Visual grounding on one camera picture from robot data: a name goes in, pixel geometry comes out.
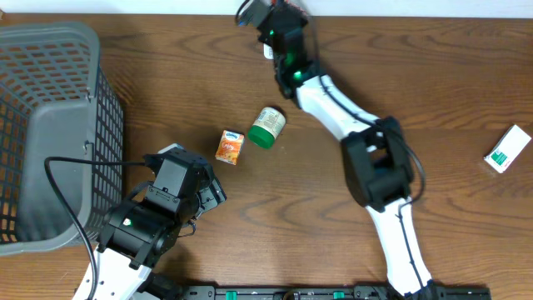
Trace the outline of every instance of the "small white package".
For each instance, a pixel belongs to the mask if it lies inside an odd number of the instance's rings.
[[[513,125],[489,155],[485,156],[485,161],[496,171],[503,173],[530,140],[531,137],[527,133]]]

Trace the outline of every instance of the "plastic container with green lid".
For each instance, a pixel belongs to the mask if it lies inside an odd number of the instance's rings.
[[[285,122],[286,119],[281,112],[272,107],[265,107],[248,131],[248,138],[257,146],[269,149],[285,127]]]

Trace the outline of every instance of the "green lid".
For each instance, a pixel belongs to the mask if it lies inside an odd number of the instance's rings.
[[[252,126],[252,128],[250,128],[250,131],[248,131],[248,138],[257,146],[265,149],[272,147],[276,140],[270,132],[259,126]]]

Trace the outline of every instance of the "small juice box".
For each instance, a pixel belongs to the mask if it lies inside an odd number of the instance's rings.
[[[236,165],[243,144],[243,134],[224,130],[220,143],[218,144],[218,150],[217,154],[215,154],[215,158],[220,161]]]

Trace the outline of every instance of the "gray plastic basket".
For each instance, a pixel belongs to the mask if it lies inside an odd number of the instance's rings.
[[[0,27],[0,256],[81,242],[46,157],[122,160],[122,109],[99,55],[97,34],[82,23]],[[121,201],[122,168],[52,162],[52,173],[94,240]]]

